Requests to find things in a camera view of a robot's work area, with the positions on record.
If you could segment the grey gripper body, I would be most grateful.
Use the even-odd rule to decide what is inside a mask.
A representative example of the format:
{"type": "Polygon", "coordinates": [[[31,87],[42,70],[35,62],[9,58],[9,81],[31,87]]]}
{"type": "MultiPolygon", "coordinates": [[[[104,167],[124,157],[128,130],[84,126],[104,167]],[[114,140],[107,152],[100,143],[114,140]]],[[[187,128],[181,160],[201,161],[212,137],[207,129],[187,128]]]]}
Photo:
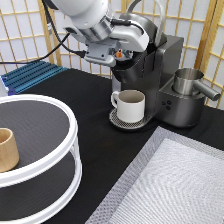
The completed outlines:
{"type": "Polygon", "coordinates": [[[88,42],[84,59],[90,63],[114,67],[118,61],[133,58],[131,50],[122,49],[118,41],[88,42]],[[123,57],[116,58],[116,52],[122,49],[123,57]]]}

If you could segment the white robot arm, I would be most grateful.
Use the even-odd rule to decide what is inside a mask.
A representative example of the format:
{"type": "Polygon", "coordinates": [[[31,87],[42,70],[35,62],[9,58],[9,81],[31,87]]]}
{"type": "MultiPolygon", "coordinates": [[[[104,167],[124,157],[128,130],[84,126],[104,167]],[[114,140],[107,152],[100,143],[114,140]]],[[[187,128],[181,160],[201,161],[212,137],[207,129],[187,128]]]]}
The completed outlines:
{"type": "Polygon", "coordinates": [[[108,67],[116,65],[118,50],[143,52],[149,36],[132,20],[115,17],[109,0],[52,0],[69,21],[66,29],[87,45],[84,59],[108,67]]]}

